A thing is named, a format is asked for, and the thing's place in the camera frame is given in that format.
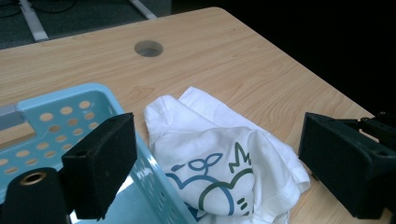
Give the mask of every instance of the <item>folded cloth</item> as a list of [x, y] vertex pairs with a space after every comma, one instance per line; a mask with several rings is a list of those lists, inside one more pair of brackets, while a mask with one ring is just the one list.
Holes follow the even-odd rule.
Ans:
[[160, 97], [144, 115], [154, 158], [184, 202], [207, 212], [200, 223], [285, 220], [309, 188], [291, 147], [203, 91]]

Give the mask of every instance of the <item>light blue laundry basket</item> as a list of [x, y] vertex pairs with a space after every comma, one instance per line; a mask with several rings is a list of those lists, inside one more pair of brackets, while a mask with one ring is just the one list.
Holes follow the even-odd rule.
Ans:
[[[111, 90], [87, 83], [0, 107], [0, 131], [28, 122], [35, 136], [0, 149], [0, 203], [16, 176], [62, 168], [62, 155], [105, 119], [124, 111]], [[78, 223], [196, 223], [136, 132], [137, 160], [106, 218]]]

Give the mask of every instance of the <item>black cable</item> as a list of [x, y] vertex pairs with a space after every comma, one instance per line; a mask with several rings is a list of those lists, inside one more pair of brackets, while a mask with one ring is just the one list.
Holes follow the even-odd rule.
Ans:
[[46, 10], [46, 9], [43, 9], [43, 8], [40, 8], [40, 7], [35, 7], [35, 6], [33, 6], [32, 3], [31, 4], [32, 4], [32, 8], [34, 10], [36, 10], [36, 11], [49, 13], [49, 14], [58, 14], [58, 13], [63, 13], [63, 12], [66, 12], [67, 10], [70, 10], [72, 7], [74, 7], [76, 5], [76, 2], [77, 2], [77, 0], [74, 0], [73, 3], [69, 7], [65, 8], [65, 9], [62, 9], [62, 10], [59, 10], [59, 11], [49, 11], [49, 10]]
[[0, 8], [2, 8], [2, 7], [17, 7], [18, 10], [15, 13], [11, 13], [11, 14], [6, 15], [6, 16], [0, 16], [0, 19], [13, 17], [13, 16], [16, 16], [16, 15], [22, 13], [20, 5], [19, 5], [19, 1], [17, 1], [17, 0], [13, 0], [12, 3], [7, 3], [7, 4], [4, 4], [4, 5], [0, 5]]

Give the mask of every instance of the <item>basket hole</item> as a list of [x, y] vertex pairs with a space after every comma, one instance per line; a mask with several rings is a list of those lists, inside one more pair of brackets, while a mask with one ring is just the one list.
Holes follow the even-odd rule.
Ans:
[[158, 199], [159, 199], [159, 201], [160, 201], [161, 206], [163, 206], [163, 198], [162, 198], [162, 197], [159, 197]]
[[79, 103], [79, 108], [81, 109], [86, 109], [88, 107], [90, 107], [91, 103], [89, 101], [82, 101], [81, 103]]
[[82, 134], [82, 133], [83, 133], [83, 131], [82, 131], [82, 129], [80, 129], [80, 128], [75, 129], [75, 130], [73, 131], [73, 135], [75, 135], [75, 136], [80, 135], [80, 134]]
[[59, 132], [59, 130], [61, 130], [61, 126], [59, 126], [59, 125], [53, 125], [53, 126], [49, 127], [50, 133], [57, 133], [57, 132]]
[[90, 129], [91, 130], [93, 130], [93, 129], [95, 129], [95, 128], [97, 128], [99, 126], [99, 123], [98, 122], [92, 122], [92, 123], [90, 123]]
[[84, 116], [85, 119], [93, 119], [94, 117], [95, 114], [93, 112], [89, 112]]
[[148, 189], [148, 194], [149, 194], [150, 198], [154, 197], [154, 192], [152, 189]]
[[22, 151], [17, 152], [17, 157], [26, 157], [26, 156], [28, 156], [29, 154], [30, 154], [30, 151], [28, 151], [28, 150], [22, 150]]
[[55, 155], [56, 155], [55, 151], [49, 151], [46, 154], [44, 154], [46, 158], [51, 158], [54, 157]]
[[66, 144], [66, 145], [63, 145], [63, 146], [62, 146], [62, 149], [63, 149], [63, 150], [69, 150], [70, 148], [72, 148], [72, 146], [73, 146], [73, 145], [71, 145], [71, 144]]
[[149, 176], [149, 181], [150, 181], [150, 184], [154, 184], [155, 183], [155, 179], [154, 179], [153, 175]]
[[158, 210], [160, 211], [160, 213], [163, 211], [163, 204], [158, 204]]
[[6, 169], [5, 171], [4, 171], [4, 173], [6, 174], [6, 175], [12, 175], [12, 174], [15, 174], [15, 173], [17, 173], [17, 171], [18, 171], [18, 167], [11, 167], [11, 168], [8, 168], [8, 169]]
[[6, 165], [8, 163], [7, 159], [0, 159], [0, 166]]
[[70, 119], [69, 121], [67, 121], [67, 124], [69, 126], [75, 126], [78, 123], [78, 119]]
[[59, 135], [58, 137], [56, 137], [55, 141], [61, 143], [66, 141], [66, 139], [67, 139], [66, 135]]
[[172, 222], [174, 222], [177, 219], [176, 212], [173, 208], [171, 209], [170, 218], [172, 218]]
[[152, 182], [148, 182], [148, 186], [152, 191], [155, 191], [154, 185], [152, 184]]
[[40, 115], [40, 120], [41, 121], [46, 122], [46, 121], [50, 121], [52, 119], [53, 119], [53, 115], [51, 113], [44, 113], [44, 114]]
[[34, 164], [36, 164], [37, 162], [38, 162], [37, 159], [30, 159], [30, 160], [27, 161], [25, 164], [26, 164], [26, 165], [34, 165]]
[[73, 108], [70, 106], [65, 106], [61, 109], [61, 114], [63, 115], [69, 115], [73, 112]]
[[39, 150], [42, 150], [42, 149], [46, 149], [46, 148], [49, 147], [49, 146], [50, 146], [49, 143], [47, 143], [47, 142], [42, 142], [42, 143], [39, 143], [39, 144], [36, 146], [36, 148], [39, 149]]

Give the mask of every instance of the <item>table surface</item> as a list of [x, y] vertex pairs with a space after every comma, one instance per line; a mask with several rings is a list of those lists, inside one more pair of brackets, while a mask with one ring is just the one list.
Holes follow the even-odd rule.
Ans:
[[[160, 43], [163, 53], [137, 54], [134, 46], [144, 40]], [[217, 7], [0, 50], [0, 105], [87, 82], [107, 85], [125, 112], [134, 112], [146, 142], [145, 106], [165, 94], [178, 97], [189, 86], [218, 98], [296, 153], [305, 112], [372, 117]], [[311, 181], [291, 211], [291, 223], [389, 223], [387, 210], [378, 220], [352, 217], [323, 184]]]

